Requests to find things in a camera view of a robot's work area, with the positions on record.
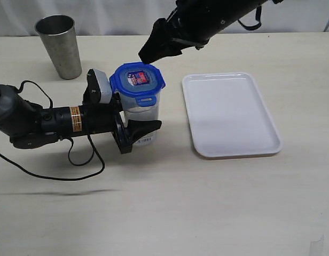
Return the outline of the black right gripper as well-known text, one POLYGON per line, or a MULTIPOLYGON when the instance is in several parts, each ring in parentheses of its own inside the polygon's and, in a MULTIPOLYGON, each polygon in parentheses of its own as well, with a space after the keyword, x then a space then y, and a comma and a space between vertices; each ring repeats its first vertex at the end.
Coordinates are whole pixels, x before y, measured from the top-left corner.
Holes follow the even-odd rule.
POLYGON ((209 39, 195 35, 194 17, 206 10, 204 1, 176 1, 176 7, 167 19, 160 18, 154 24, 148 40, 138 56, 144 64, 151 64, 166 57, 182 55, 182 50, 203 48, 209 39))

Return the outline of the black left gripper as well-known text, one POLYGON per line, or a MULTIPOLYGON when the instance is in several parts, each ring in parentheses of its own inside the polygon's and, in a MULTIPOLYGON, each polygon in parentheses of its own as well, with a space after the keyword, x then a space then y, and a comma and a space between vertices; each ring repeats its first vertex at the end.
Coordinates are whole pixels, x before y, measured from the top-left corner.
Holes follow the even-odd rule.
POLYGON ((87 73, 87 88, 83 94, 85 130, 89 134, 110 132, 119 148, 121 154, 132 151, 132 142, 135 143, 142 137, 155 132, 161 128, 160 120, 135 121, 128 120, 127 128, 124 127, 120 112, 122 106, 120 98, 112 88, 112 98, 109 104, 94 103, 92 101, 92 89, 95 78, 94 69, 87 73))

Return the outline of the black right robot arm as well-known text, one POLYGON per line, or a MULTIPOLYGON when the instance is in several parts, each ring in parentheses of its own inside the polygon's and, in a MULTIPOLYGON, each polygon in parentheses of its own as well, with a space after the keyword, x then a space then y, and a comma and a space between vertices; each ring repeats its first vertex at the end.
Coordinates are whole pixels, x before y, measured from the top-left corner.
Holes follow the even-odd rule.
POLYGON ((209 40, 234 22, 248 31, 261 27, 266 1, 176 1, 167 18, 153 24, 151 34, 138 55, 145 64, 182 54, 186 48, 202 49, 209 40))

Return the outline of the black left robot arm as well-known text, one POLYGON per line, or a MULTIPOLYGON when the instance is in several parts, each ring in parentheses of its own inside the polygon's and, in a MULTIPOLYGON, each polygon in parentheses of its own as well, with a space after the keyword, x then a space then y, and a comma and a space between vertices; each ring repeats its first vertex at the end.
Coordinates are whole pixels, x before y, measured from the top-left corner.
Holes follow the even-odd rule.
POLYGON ((0 131, 14 147, 35 149, 62 139, 111 133, 121 153, 161 127, 159 94, 165 81, 153 65, 125 63, 112 76, 90 69, 80 106, 44 108, 0 84, 0 131))

